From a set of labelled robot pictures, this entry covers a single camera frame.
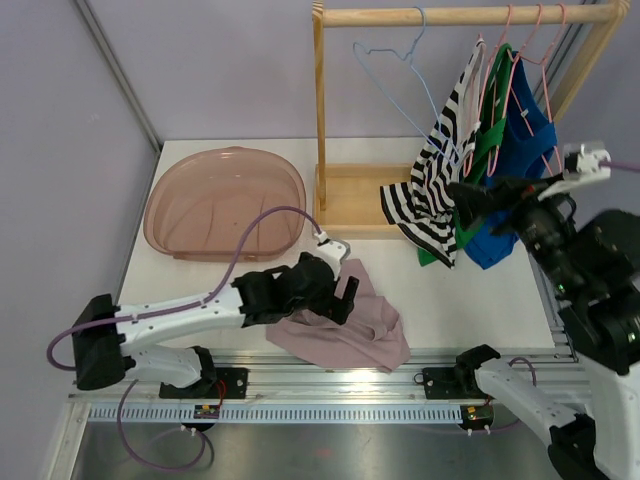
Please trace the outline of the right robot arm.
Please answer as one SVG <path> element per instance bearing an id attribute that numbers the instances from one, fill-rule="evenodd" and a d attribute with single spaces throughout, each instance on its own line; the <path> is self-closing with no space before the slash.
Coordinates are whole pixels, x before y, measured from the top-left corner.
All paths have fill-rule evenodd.
<path id="1" fill-rule="evenodd" d="M 556 403 L 522 378 L 501 355 L 480 345 L 451 367 L 427 367 L 425 395 L 502 403 L 546 447 L 564 479 L 635 479 L 639 475 L 639 219 L 618 209 L 583 227 L 560 206 L 596 174 L 565 173 L 494 186 L 453 183 L 449 195 L 461 224 L 505 212 L 499 233 L 515 233 L 553 284 L 559 312 L 587 376 L 592 410 Z"/>

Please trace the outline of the pink tank top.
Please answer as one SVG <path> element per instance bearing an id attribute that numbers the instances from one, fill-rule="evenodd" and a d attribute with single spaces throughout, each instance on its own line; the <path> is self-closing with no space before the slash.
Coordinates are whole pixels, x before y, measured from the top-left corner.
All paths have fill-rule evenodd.
<path id="1" fill-rule="evenodd" d="M 354 308 L 338 325 L 305 310 L 266 327 L 266 340 L 289 354 L 322 368 L 397 369 L 410 359 L 410 348 L 398 311 L 376 293 L 362 262 L 343 263 L 337 293 L 350 276 L 359 280 Z"/>

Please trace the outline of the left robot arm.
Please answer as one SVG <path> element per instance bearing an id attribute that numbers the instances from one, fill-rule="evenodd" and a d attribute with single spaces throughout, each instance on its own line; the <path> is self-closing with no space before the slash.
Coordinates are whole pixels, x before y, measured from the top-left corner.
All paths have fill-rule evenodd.
<path id="1" fill-rule="evenodd" d="M 155 382 L 163 399 L 220 396 L 211 351 L 167 346 L 174 338 L 216 329 L 271 325 L 309 311 L 342 325 L 354 308 L 359 281 L 308 252 L 292 266 L 248 272 L 218 293 L 148 305 L 92 298 L 73 325 L 76 386 L 95 391 L 124 379 Z"/>

